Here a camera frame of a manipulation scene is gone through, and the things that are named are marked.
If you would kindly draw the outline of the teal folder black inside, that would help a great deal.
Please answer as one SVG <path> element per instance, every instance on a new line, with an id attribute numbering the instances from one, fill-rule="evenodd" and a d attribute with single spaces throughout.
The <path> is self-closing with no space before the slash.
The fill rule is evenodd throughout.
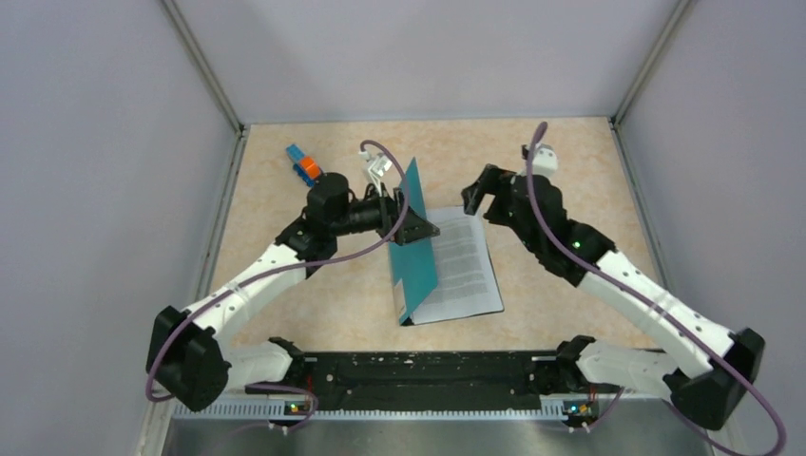
<path id="1" fill-rule="evenodd" d="M 388 251 L 398 324 L 411 326 L 414 311 L 438 283 L 432 241 L 426 238 L 403 246 L 391 243 Z"/>

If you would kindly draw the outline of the printed paper sheet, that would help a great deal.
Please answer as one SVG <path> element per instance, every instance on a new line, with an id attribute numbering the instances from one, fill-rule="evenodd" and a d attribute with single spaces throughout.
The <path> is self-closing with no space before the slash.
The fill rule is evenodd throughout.
<path id="1" fill-rule="evenodd" d="M 427 211 L 440 234 L 432 239 L 437 285 L 413 311 L 411 322 L 425 325 L 484 314 L 505 307 L 492 267 L 484 223 L 460 206 Z"/>

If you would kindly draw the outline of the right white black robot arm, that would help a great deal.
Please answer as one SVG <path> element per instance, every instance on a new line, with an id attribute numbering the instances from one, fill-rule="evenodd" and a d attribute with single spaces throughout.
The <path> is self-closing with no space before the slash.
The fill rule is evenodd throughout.
<path id="1" fill-rule="evenodd" d="M 567 215 L 563 195 L 545 176 L 528 178 L 487 165 L 461 192 L 464 211 L 492 203 L 487 221 L 512 230 L 551 274 L 622 314 L 660 348 L 616 347 L 578 335 L 560 348 L 560 384 L 582 391 L 609 384 L 669 401 L 695 425 L 720 430 L 743 398 L 739 373 L 755 382 L 765 340 L 751 328 L 732 331 L 682 303 L 644 275 L 614 241 Z"/>

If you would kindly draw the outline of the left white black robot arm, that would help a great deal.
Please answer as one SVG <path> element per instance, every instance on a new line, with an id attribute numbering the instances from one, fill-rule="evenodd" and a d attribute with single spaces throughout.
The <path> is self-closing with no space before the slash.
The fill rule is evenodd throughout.
<path id="1" fill-rule="evenodd" d="M 368 185 L 358 199 L 346 177 L 320 176 L 306 204 L 259 258 L 204 299 L 164 308 L 154 320 L 145 370 L 146 395 L 163 387 L 192 411 L 212 405 L 226 390 L 272 383 L 282 392 L 303 384 L 305 369 L 277 340 L 235 348 L 234 336 L 283 292 L 333 261 L 343 236 L 375 232 L 382 242 L 422 243 L 438 236 L 423 212 L 407 207 L 401 188 Z"/>

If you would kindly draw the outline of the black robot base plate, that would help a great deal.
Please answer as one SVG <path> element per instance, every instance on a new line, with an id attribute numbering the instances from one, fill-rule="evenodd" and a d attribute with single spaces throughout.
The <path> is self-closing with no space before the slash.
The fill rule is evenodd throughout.
<path id="1" fill-rule="evenodd" d="M 538 409 L 550 396 L 617 391 L 574 379 L 553 351 L 308 351 L 280 384 L 325 410 Z"/>

